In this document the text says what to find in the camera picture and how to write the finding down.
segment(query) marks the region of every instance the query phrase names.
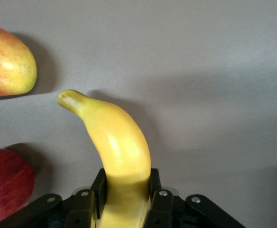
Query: gray table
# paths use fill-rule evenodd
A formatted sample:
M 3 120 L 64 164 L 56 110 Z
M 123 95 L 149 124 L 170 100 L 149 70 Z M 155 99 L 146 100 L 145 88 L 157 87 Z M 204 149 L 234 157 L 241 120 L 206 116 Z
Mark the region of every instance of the gray table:
M 277 228 L 277 0 L 1 0 L 0 27 L 38 64 L 29 94 L 0 99 L 0 148 L 32 161 L 32 199 L 66 199 L 102 167 L 56 103 L 72 88 L 133 116 L 163 186 Z

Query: banana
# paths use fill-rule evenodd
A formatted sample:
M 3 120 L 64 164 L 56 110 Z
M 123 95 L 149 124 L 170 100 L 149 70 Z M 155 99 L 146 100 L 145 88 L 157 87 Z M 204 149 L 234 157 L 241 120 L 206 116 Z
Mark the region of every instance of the banana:
M 148 208 L 151 158 L 147 141 L 122 108 L 65 90 L 58 104 L 75 113 L 102 160 L 107 201 L 98 228 L 141 228 Z

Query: red fruit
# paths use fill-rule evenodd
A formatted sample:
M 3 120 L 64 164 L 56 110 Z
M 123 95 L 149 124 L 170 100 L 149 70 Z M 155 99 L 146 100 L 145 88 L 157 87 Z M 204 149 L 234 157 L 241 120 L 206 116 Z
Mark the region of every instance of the red fruit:
M 28 162 L 0 149 L 0 221 L 28 203 L 33 187 L 34 173 Z

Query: red apple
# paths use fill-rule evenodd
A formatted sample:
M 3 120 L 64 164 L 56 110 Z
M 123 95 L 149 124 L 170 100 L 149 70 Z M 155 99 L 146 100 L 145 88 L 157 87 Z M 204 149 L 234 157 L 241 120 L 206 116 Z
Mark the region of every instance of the red apple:
M 34 173 L 27 161 L 0 149 L 0 221 L 28 203 L 33 187 Z
M 27 93 L 36 78 L 37 66 L 29 48 L 0 28 L 0 96 Z

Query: metal screw head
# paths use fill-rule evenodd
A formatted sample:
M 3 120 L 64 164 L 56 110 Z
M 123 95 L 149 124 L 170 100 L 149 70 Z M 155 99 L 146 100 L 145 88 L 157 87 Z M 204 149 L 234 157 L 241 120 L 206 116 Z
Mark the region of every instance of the metal screw head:
M 167 195 L 168 195 L 168 192 L 166 192 L 165 190 L 161 190 L 161 191 L 159 192 L 159 195 L 160 195 L 160 196 L 167 196 Z
M 53 201 L 55 201 L 54 197 L 50 197 L 50 198 L 47 199 L 47 203 L 50 203 L 50 202 L 53 202 Z
M 191 198 L 191 201 L 192 201 L 193 203 L 200 203 L 200 202 L 201 202 L 200 198 L 198 198 L 197 196 L 193 196 L 193 197 Z
M 87 191 L 83 191 L 82 193 L 81 193 L 81 196 L 88 196 L 89 195 L 89 192 L 87 192 Z

